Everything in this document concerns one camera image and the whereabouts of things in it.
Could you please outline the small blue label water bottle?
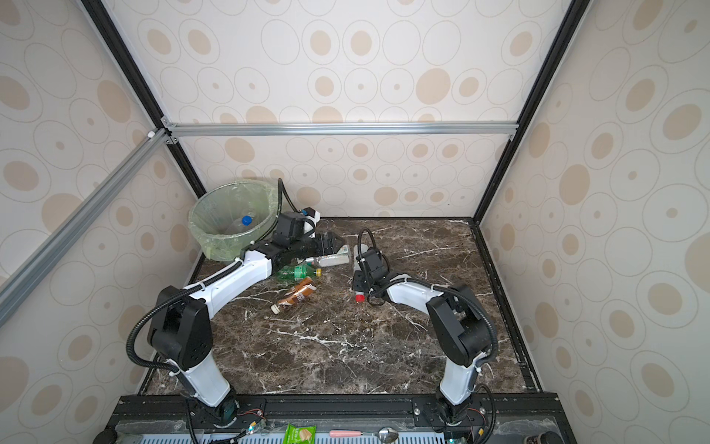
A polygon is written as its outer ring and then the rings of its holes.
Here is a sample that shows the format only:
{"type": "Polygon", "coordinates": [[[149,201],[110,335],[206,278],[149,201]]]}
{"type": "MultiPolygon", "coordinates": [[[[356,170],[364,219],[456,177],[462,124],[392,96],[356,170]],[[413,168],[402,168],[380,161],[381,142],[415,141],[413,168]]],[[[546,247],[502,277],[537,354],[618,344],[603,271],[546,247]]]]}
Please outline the small blue label water bottle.
{"type": "Polygon", "coordinates": [[[240,233],[249,231],[252,226],[253,217],[246,215],[242,216],[241,218],[234,219],[232,222],[230,222],[229,225],[225,227],[223,233],[225,235],[238,235],[240,233]]]}

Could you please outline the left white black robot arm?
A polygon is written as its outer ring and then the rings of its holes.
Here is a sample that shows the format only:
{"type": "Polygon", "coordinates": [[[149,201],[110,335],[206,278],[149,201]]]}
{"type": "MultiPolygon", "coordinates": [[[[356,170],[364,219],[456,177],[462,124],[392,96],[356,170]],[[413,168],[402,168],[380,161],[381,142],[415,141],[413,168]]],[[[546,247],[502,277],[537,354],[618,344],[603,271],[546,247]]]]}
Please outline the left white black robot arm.
{"type": "Polygon", "coordinates": [[[207,279],[159,293],[155,307],[131,329],[126,355],[143,368],[176,377],[188,396],[222,421],[237,409],[233,386],[214,360],[213,320],[246,290],[275,277],[298,260],[334,255],[344,240],[317,229],[311,207],[278,210],[271,227],[225,268],[207,279]]]}

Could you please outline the brown coffee bottle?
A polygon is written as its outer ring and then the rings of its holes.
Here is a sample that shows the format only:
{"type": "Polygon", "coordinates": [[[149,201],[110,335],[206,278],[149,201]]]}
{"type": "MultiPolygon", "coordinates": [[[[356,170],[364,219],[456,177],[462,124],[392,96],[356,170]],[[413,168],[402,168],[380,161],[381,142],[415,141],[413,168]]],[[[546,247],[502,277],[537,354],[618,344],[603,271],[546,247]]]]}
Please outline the brown coffee bottle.
{"type": "Polygon", "coordinates": [[[283,299],[274,303],[271,306],[271,311],[276,315],[282,313],[286,309],[304,302],[317,290],[312,278],[303,279],[296,285],[283,299]]]}

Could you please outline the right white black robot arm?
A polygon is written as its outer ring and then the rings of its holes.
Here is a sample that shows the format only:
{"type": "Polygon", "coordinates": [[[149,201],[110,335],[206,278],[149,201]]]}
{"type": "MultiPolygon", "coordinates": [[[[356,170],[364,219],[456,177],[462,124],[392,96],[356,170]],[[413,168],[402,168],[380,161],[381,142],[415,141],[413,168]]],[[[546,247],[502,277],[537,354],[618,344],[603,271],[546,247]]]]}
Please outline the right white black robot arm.
{"type": "Polygon", "coordinates": [[[407,305],[429,316],[447,362],[436,391],[439,415],[449,425],[462,421],[483,364],[498,355],[497,328],[473,290],[443,286],[398,273],[377,247],[369,229],[358,234],[352,288],[370,305],[407,305]]]}

